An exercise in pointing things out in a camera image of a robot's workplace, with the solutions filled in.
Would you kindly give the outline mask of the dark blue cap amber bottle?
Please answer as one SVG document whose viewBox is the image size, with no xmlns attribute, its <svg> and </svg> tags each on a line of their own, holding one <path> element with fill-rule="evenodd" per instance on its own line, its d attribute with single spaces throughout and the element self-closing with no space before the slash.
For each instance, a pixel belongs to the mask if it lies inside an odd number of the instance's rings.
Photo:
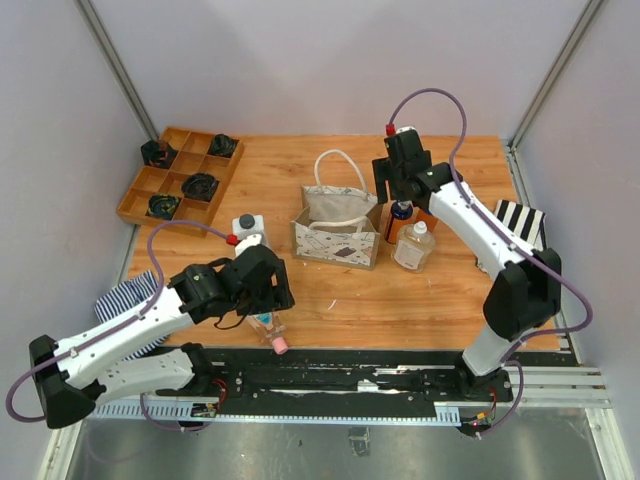
<svg viewBox="0 0 640 480">
<path fill-rule="evenodd" d="M 384 239 L 387 243 L 394 245 L 397 242 L 400 229 L 411 222 L 413 210 L 410 201 L 394 201 L 392 203 L 384 232 Z"/>
</svg>

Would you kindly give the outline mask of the pink cap peach bottle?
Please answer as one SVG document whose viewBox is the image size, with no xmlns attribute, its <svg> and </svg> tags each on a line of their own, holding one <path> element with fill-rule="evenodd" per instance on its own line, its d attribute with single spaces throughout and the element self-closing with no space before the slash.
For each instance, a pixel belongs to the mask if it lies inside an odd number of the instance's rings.
<svg viewBox="0 0 640 480">
<path fill-rule="evenodd" d="M 277 312 L 250 316 L 248 322 L 263 342 L 268 344 L 277 355 L 283 355 L 289 350 L 289 345 L 284 337 L 286 328 L 280 321 Z"/>
</svg>

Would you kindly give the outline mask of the white bottle grey cap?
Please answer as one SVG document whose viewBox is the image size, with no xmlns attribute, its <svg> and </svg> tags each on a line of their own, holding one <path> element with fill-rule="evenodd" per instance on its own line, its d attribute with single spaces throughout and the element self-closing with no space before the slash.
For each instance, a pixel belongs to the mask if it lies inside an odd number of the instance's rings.
<svg viewBox="0 0 640 480">
<path fill-rule="evenodd" d="M 266 234 L 264 217 L 258 214 L 245 213 L 232 220 L 232 233 L 239 241 L 248 236 L 259 234 L 261 243 L 270 248 L 270 243 Z"/>
</svg>

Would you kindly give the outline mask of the printed canvas tote bag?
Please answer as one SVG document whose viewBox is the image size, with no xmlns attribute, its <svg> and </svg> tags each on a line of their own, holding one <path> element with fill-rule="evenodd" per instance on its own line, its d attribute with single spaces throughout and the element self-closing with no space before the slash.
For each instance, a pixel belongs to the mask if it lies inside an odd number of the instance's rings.
<svg viewBox="0 0 640 480">
<path fill-rule="evenodd" d="M 332 186 L 320 177 L 321 162 L 342 157 L 354 169 L 357 186 Z M 300 188 L 302 211 L 290 223 L 292 256 L 349 268 L 372 270 L 380 243 L 382 206 L 360 168 L 345 152 L 331 149 L 314 163 L 315 183 Z"/>
</svg>

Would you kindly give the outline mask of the clear white cap bottle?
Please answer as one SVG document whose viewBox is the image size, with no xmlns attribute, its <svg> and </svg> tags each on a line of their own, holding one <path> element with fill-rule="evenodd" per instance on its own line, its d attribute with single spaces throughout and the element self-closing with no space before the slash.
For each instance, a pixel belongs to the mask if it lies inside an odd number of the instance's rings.
<svg viewBox="0 0 640 480">
<path fill-rule="evenodd" d="M 400 228 L 391 258 L 403 269 L 420 273 L 426 268 L 427 259 L 434 251 L 436 240 L 424 221 Z"/>
</svg>

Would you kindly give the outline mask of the blue white striped cloth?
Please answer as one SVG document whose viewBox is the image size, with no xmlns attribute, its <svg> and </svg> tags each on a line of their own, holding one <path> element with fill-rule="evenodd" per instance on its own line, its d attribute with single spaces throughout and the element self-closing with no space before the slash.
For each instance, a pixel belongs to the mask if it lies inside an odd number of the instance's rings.
<svg viewBox="0 0 640 480">
<path fill-rule="evenodd" d="M 119 283 L 96 300 L 94 312 L 98 321 L 101 324 L 106 323 L 145 303 L 157 287 L 158 279 L 151 270 Z"/>
</svg>

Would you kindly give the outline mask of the black white striped cloth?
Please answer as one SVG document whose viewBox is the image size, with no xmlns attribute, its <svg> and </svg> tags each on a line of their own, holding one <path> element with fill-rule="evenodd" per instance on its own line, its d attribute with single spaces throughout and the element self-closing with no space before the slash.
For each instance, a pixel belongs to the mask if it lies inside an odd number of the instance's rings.
<svg viewBox="0 0 640 480">
<path fill-rule="evenodd" d="M 496 204 L 494 215 L 511 232 L 536 250 L 547 248 L 545 212 L 501 199 Z"/>
</svg>

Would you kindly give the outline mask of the blue cap orange bottle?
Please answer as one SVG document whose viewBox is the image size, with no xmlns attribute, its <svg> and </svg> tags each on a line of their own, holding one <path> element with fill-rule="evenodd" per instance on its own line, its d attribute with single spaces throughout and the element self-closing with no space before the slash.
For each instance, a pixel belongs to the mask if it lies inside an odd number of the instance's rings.
<svg viewBox="0 0 640 480">
<path fill-rule="evenodd" d="M 415 221 L 423 222 L 426 225 L 427 230 L 431 233 L 434 232 L 438 224 L 438 219 L 435 216 L 433 216 L 429 211 L 425 211 L 420 208 L 417 209 Z"/>
</svg>

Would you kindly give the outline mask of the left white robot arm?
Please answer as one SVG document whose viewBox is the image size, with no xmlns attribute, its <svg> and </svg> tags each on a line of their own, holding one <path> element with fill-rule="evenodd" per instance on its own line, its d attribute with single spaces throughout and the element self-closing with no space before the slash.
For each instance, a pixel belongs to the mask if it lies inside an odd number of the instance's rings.
<svg viewBox="0 0 640 480">
<path fill-rule="evenodd" d="M 82 334 L 29 345 L 31 377 L 51 429 L 75 424 L 121 398 L 171 391 L 200 396 L 219 378 L 200 344 L 130 360 L 152 341 L 234 312 L 240 318 L 290 309 L 286 265 L 247 238 L 235 258 L 191 264 L 142 303 Z"/>
</svg>

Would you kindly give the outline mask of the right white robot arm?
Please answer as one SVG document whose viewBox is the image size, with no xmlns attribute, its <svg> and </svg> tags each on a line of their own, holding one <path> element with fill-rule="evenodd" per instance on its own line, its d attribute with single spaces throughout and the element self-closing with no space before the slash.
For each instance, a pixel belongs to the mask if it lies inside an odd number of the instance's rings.
<svg viewBox="0 0 640 480">
<path fill-rule="evenodd" d="M 428 211 L 471 249 L 493 282 L 483 304 L 486 325 L 456 360 L 452 377 L 460 397 L 477 399 L 517 342 L 559 312 L 561 259 L 510 231 L 451 164 L 434 164 L 415 129 L 388 125 L 384 144 L 386 157 L 372 162 L 379 203 L 408 201 Z"/>
</svg>

